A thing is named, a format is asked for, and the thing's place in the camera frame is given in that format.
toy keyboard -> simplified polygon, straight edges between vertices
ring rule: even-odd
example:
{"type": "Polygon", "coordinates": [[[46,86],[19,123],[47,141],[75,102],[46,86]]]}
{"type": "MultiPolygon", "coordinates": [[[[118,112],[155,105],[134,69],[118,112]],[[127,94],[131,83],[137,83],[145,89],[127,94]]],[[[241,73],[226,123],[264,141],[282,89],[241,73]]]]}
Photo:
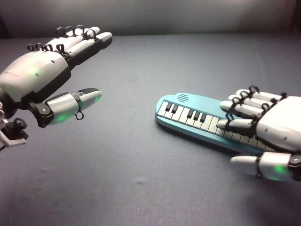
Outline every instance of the toy keyboard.
{"type": "Polygon", "coordinates": [[[192,137],[246,154],[259,154],[273,149],[262,142],[216,127],[226,113],[220,100],[188,93],[162,97],[156,106],[156,121],[192,137]]]}

robotic hand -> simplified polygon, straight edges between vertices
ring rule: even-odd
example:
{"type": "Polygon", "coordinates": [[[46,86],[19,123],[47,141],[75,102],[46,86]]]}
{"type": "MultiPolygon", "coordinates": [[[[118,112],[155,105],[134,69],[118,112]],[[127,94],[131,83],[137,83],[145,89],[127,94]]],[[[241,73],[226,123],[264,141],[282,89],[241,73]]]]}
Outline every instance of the robotic hand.
{"type": "Polygon", "coordinates": [[[112,34],[98,27],[59,27],[56,38],[45,46],[28,45],[29,53],[19,57],[0,74],[0,142],[5,147],[26,143],[27,127],[22,119],[8,122],[18,109],[29,110],[39,127],[57,124],[73,115],[84,118],[82,110],[101,97],[95,88],[66,92],[49,98],[71,77],[71,70],[112,43],[112,34]]]}
{"type": "Polygon", "coordinates": [[[255,136],[275,150],[260,156],[233,157],[231,164],[235,169],[258,178],[301,181],[301,97],[260,92],[256,86],[250,86],[222,101],[220,108],[228,119],[220,120],[217,127],[255,136]]]}

gray wall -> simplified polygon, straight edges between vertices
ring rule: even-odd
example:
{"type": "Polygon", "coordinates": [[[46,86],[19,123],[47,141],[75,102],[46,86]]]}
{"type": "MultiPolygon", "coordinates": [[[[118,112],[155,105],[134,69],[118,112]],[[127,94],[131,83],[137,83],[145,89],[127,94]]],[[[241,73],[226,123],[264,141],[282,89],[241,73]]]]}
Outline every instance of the gray wall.
{"type": "Polygon", "coordinates": [[[0,0],[13,37],[53,36],[59,26],[115,35],[286,31],[296,0],[0,0]]]}

gray tablecloth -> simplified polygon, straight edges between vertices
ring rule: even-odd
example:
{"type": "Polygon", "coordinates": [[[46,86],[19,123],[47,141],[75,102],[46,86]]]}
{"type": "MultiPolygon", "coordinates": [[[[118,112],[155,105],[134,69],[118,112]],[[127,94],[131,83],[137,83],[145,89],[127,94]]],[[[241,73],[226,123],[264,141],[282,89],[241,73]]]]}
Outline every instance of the gray tablecloth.
{"type": "MultiPolygon", "coordinates": [[[[49,39],[0,41],[0,70],[49,39]]],[[[55,94],[95,87],[101,100],[0,153],[1,226],[287,226],[300,224],[301,183],[235,172],[234,153],[162,129],[164,95],[223,100],[238,89],[301,95],[297,35],[114,37],[55,94]]]]}

